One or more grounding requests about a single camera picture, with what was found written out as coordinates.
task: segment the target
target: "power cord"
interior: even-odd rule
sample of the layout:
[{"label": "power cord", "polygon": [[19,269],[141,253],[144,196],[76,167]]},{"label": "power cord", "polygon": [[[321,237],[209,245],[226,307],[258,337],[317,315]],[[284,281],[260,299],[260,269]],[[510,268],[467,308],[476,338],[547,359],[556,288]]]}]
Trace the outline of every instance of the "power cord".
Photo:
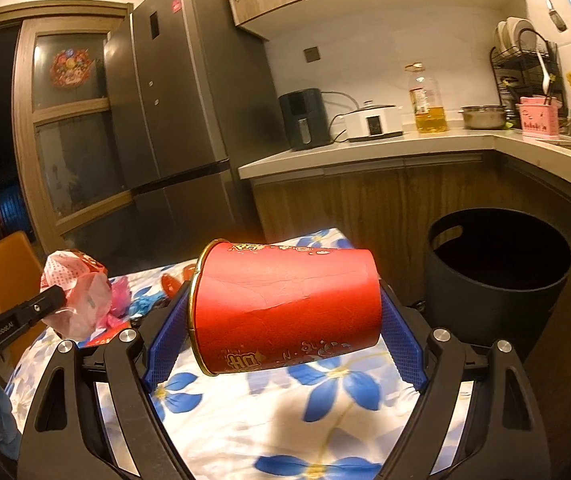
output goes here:
[{"label": "power cord", "polygon": [[334,139],[332,139],[332,143],[336,142],[336,143],[340,144],[341,142],[345,142],[347,139],[337,140],[345,132],[347,132],[347,130],[343,130],[341,133],[337,134],[337,136]]},{"label": "power cord", "polygon": [[[329,121],[329,126],[328,126],[328,135],[330,135],[331,131],[332,131],[332,124],[334,124],[334,121],[336,121],[339,117],[343,117],[343,114],[336,114],[334,117],[332,117],[332,120]],[[343,135],[345,132],[347,132],[347,130],[343,130],[341,133],[337,134],[334,139],[332,139],[332,143],[334,142],[345,142],[345,140],[339,140],[337,141],[337,139]]]},{"label": "power cord", "polygon": [[327,92],[321,92],[322,94],[335,94],[335,95],[342,95],[343,97],[347,97],[348,99],[350,99],[351,102],[353,102],[355,104],[356,110],[358,110],[359,108],[361,108],[357,102],[357,100],[352,97],[350,94],[346,94],[345,92],[332,92],[332,91],[327,91]]},{"label": "power cord", "polygon": [[[352,97],[350,94],[346,94],[345,92],[334,92],[334,91],[327,91],[327,92],[321,92],[322,94],[335,94],[335,95],[342,95],[344,97],[347,97],[348,99],[350,99],[350,101],[352,101],[355,104],[355,111],[360,110],[360,106],[357,102],[357,100]],[[328,135],[330,134],[330,132],[332,131],[332,124],[334,124],[334,121],[336,121],[339,117],[342,117],[345,114],[337,114],[334,117],[332,117],[332,120],[329,121],[329,126],[328,126]],[[337,134],[334,139],[332,139],[332,143],[334,142],[345,142],[347,139],[344,140],[337,140],[341,135],[343,135],[345,132],[347,132],[347,130],[343,130],[341,133]]]}]

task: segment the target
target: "floral tablecloth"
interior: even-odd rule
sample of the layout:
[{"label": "floral tablecloth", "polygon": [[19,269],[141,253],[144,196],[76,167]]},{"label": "floral tablecloth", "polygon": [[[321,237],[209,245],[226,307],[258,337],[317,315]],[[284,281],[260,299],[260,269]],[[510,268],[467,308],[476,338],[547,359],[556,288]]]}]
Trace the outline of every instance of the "floral tablecloth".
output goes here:
[{"label": "floral tablecloth", "polygon": [[[337,229],[283,245],[350,248]],[[133,296],[161,291],[163,272],[129,275]],[[48,328],[25,351],[6,392],[19,430],[60,338]],[[452,463],[472,383],[462,383],[435,470]],[[136,473],[107,384],[98,392],[108,436],[121,468]],[[405,383],[382,338],[373,348],[312,364],[245,374],[204,376],[187,348],[152,402],[172,442],[199,480],[353,479],[376,475],[408,421],[419,393]]]}]

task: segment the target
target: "yellow oil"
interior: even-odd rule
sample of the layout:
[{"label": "yellow oil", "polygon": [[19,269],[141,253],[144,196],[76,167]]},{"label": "yellow oil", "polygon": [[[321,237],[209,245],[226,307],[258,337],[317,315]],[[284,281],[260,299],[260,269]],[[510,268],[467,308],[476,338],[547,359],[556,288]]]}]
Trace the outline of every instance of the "yellow oil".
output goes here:
[{"label": "yellow oil", "polygon": [[430,108],[427,114],[415,114],[417,130],[421,134],[439,134],[448,130],[445,110],[441,107]]}]

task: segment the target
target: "refrigerator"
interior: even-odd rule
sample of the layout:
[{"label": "refrigerator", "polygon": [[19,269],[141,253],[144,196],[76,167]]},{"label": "refrigerator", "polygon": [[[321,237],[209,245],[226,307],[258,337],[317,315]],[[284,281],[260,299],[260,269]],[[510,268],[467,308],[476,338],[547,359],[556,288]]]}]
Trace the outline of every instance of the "refrigerator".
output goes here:
[{"label": "refrigerator", "polygon": [[244,164],[287,150],[260,38],[228,0],[145,0],[105,45],[124,180],[152,264],[214,238],[261,242]]}]

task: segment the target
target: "refrigerator label sticker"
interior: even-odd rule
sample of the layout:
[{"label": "refrigerator label sticker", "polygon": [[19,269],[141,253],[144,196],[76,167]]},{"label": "refrigerator label sticker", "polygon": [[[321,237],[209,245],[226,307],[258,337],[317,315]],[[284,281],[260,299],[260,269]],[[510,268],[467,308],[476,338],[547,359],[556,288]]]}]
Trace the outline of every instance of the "refrigerator label sticker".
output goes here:
[{"label": "refrigerator label sticker", "polygon": [[179,12],[181,7],[183,7],[181,0],[172,0],[172,12]]}]

